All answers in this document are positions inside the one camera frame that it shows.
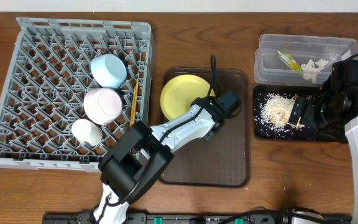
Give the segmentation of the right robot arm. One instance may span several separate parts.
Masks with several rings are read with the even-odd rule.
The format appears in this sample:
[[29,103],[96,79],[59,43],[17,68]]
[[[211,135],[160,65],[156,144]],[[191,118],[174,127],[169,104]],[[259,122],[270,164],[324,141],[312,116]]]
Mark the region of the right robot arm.
[[334,63],[320,91],[319,101],[296,99],[288,122],[315,127],[335,141],[348,143],[354,181],[352,222],[358,223],[358,60]]

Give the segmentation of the light blue bowl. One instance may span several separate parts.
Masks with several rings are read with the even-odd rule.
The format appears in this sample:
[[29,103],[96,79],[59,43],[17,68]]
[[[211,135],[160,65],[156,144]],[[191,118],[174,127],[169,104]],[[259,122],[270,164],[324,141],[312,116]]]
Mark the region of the light blue bowl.
[[97,83],[105,88],[118,89],[127,78],[124,62],[113,54],[104,54],[92,59],[91,73]]

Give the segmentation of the wooden chopstick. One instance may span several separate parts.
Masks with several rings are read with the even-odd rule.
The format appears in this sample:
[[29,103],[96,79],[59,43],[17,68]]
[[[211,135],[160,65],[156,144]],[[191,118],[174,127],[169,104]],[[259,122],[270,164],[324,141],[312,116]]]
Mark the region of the wooden chopstick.
[[134,88],[134,94],[133,94],[133,99],[132,99],[132,110],[131,110],[130,126],[132,126],[135,123],[135,113],[136,113],[136,107],[137,107],[138,91],[139,91],[139,78],[137,78],[135,88]]
[[130,126],[132,126],[134,124],[134,121],[135,121],[136,99],[137,99],[137,87],[135,86],[134,94],[133,94],[133,98],[132,98]]

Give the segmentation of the green snack wrapper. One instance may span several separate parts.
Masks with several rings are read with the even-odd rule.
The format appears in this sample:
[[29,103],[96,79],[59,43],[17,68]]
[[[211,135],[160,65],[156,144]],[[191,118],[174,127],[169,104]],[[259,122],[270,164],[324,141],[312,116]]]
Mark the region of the green snack wrapper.
[[291,70],[302,71],[301,66],[288,53],[277,51],[277,57]]

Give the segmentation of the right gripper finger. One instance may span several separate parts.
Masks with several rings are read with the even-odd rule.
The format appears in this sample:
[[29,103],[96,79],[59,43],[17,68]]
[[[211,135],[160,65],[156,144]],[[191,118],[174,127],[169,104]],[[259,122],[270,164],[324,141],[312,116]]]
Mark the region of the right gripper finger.
[[316,126],[315,116],[321,107],[320,97],[306,98],[306,108],[301,117],[301,123],[305,126]]
[[300,118],[303,116],[306,109],[306,98],[298,97],[293,105],[293,108],[288,119],[289,124],[298,124]]

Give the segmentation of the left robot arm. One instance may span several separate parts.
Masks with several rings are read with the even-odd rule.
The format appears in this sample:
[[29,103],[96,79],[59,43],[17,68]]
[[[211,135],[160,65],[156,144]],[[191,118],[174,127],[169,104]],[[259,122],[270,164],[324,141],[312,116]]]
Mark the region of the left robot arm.
[[197,98],[188,112],[158,126],[132,125],[99,161],[103,196],[90,223],[123,223],[172,161],[173,153],[198,138],[211,139],[234,116],[241,100],[232,90]]

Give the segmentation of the pile of rice grains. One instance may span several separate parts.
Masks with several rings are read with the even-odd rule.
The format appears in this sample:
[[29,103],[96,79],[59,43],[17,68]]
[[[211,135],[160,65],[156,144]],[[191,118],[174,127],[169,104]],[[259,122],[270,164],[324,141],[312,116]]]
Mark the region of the pile of rice grains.
[[267,102],[262,104],[261,112],[260,112],[260,121],[264,124],[268,129],[272,130],[276,133],[287,132],[291,129],[301,129],[304,128],[305,125],[298,124],[286,124],[284,127],[273,124],[270,120],[273,118],[274,114],[279,111],[287,111],[287,115],[290,117],[291,110],[293,108],[295,100],[298,98],[297,95],[287,98],[285,96],[279,94],[269,93],[267,95]]

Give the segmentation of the white pink bowl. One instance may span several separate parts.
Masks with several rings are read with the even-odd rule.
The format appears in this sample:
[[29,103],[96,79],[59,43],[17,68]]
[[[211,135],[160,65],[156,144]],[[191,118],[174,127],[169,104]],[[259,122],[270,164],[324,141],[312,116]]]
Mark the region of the white pink bowl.
[[87,92],[83,103],[85,113],[92,122],[105,126],[122,112],[120,95],[110,88],[95,88]]

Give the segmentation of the yellow plate bowl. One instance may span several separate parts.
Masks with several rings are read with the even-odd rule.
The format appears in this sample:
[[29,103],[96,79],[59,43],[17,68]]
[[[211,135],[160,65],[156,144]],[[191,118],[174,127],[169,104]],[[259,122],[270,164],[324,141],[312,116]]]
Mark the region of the yellow plate bowl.
[[196,75],[179,75],[168,81],[160,95],[160,106],[168,120],[185,114],[196,98],[207,96],[210,84]]

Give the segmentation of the white cup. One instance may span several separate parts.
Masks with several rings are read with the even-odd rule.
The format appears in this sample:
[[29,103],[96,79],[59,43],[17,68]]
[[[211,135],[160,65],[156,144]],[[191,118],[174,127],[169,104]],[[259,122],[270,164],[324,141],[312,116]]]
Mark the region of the white cup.
[[72,124],[71,131],[82,144],[96,146],[103,137],[101,128],[87,119],[79,119]]

